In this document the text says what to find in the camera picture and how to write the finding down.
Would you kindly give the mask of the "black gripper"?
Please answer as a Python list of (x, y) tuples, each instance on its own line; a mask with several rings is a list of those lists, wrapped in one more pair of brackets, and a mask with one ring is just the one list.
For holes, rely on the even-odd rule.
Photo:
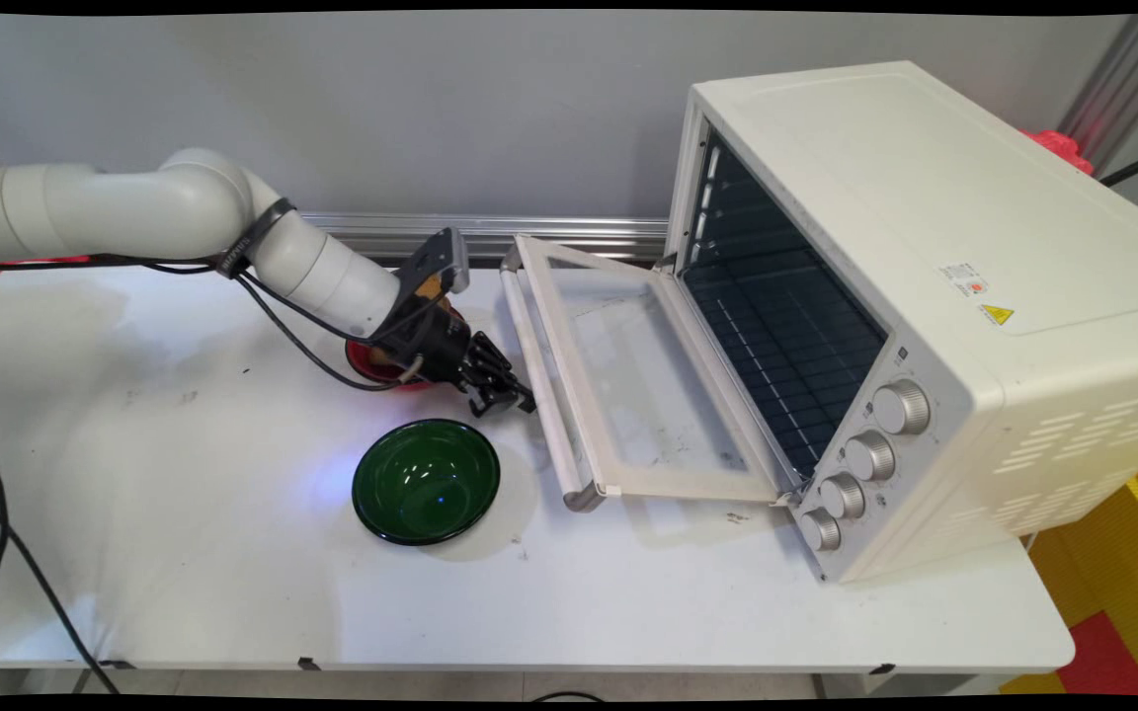
[(462, 388), (475, 417), (509, 410), (536, 413), (529, 388), (520, 383), (512, 364), (484, 332), (473, 332), (442, 301), (410, 295), (394, 303), (388, 319), (376, 329), (371, 347), (402, 367), (421, 361), (417, 377)]

